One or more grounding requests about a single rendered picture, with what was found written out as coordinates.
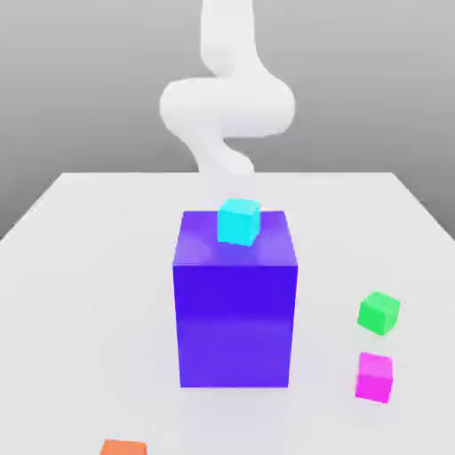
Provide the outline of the small cyan cube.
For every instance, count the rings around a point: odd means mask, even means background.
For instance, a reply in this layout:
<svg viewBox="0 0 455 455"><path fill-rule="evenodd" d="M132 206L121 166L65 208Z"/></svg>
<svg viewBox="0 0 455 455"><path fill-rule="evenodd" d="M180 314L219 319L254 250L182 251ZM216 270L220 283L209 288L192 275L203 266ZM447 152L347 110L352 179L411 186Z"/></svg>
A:
<svg viewBox="0 0 455 455"><path fill-rule="evenodd" d="M260 231L260 203L228 198L218 210L217 240L252 246Z"/></svg>

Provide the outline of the small green cube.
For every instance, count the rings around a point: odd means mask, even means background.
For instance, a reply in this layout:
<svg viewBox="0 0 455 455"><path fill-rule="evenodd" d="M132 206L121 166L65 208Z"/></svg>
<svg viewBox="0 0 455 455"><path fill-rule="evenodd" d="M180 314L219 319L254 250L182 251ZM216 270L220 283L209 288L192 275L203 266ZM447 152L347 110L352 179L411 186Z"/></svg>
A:
<svg viewBox="0 0 455 455"><path fill-rule="evenodd" d="M357 323L379 336L386 335L399 315L401 302L389 295L375 291L360 303Z"/></svg>

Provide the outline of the small orange cube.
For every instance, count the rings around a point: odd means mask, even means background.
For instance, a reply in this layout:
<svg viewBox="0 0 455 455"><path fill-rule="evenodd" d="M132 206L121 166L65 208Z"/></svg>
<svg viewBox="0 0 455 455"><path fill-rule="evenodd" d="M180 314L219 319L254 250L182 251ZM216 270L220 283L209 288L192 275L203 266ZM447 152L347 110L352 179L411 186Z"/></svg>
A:
<svg viewBox="0 0 455 455"><path fill-rule="evenodd" d="M145 443L107 439L104 441L100 455L148 455Z"/></svg>

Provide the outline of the small magenta cube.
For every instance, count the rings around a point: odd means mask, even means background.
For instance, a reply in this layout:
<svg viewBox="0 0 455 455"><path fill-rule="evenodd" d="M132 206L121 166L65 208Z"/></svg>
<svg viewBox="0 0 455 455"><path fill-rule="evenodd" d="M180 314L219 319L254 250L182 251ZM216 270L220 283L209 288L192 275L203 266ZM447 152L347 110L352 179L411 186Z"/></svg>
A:
<svg viewBox="0 0 455 455"><path fill-rule="evenodd" d="M393 381L391 357L360 353L355 384L356 397L377 403L388 403Z"/></svg>

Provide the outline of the large purple box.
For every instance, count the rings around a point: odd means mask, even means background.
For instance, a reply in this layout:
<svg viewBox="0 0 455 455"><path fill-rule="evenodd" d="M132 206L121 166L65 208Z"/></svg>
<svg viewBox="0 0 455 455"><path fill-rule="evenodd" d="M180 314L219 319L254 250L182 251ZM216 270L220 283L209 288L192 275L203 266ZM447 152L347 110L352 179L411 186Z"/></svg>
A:
<svg viewBox="0 0 455 455"><path fill-rule="evenodd" d="M283 212L251 246L221 243L217 214L185 211L172 263L182 387L287 387L298 261Z"/></svg>

